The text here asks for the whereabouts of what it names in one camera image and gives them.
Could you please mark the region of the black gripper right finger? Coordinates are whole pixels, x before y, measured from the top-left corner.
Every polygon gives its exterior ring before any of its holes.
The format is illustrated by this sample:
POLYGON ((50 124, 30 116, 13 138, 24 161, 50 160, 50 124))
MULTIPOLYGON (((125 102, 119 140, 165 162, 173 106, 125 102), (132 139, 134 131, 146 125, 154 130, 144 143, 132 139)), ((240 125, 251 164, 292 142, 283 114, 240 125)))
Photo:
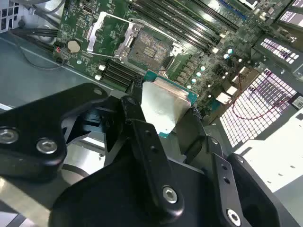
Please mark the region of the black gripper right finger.
POLYGON ((188 109, 175 131, 185 164, 202 171, 203 219, 208 227, 297 227, 299 224, 248 161, 226 156, 207 135, 197 110, 188 109))

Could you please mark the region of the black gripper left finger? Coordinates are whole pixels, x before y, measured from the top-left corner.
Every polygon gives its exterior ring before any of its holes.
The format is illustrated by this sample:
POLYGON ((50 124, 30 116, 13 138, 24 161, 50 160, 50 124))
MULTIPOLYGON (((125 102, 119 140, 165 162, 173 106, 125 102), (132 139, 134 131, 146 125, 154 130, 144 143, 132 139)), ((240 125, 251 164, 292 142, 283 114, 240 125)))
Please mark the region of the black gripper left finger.
POLYGON ((183 195, 156 130, 146 122, 140 104, 131 96, 108 96, 92 83, 1 114, 1 175, 32 182, 55 178, 67 156, 67 143, 84 135, 84 115, 93 110, 101 121, 110 123, 111 145, 126 137, 121 147, 112 149, 116 157, 107 166, 127 158, 133 160, 159 222, 170 224, 180 218, 185 208, 183 195))

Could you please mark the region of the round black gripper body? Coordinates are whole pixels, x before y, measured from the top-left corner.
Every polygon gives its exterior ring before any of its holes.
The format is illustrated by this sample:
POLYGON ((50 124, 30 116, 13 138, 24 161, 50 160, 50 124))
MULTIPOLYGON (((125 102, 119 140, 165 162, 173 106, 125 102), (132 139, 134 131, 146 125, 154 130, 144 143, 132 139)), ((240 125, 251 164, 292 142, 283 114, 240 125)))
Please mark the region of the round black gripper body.
MULTIPOLYGON (((200 171, 170 162, 185 209, 173 227, 218 227, 213 195, 200 171)), ((129 158, 104 167, 66 189, 53 205, 51 227, 159 227, 146 183, 129 158)))

